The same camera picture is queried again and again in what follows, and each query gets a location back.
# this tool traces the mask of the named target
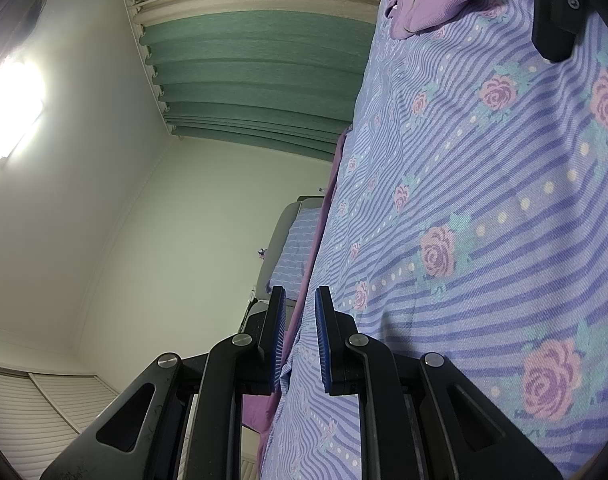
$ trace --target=purple blanket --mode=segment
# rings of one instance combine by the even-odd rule
[[[474,0],[396,41],[380,12],[263,479],[361,475],[356,398],[321,383],[320,285],[393,351],[448,355],[564,477],[608,439],[608,30],[590,14],[551,64],[532,14]]]

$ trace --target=floral bedspread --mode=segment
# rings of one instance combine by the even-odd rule
[[[608,30],[571,59],[533,0],[380,17],[263,479],[357,479],[356,397],[324,394],[314,290],[395,351],[453,362],[569,477],[608,439]]]

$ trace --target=bed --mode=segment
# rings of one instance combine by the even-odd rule
[[[590,13],[552,64],[532,7],[472,0],[404,41],[380,7],[261,478],[361,475],[357,399],[321,382],[321,285],[392,351],[447,355],[565,478],[608,439],[608,29]]]

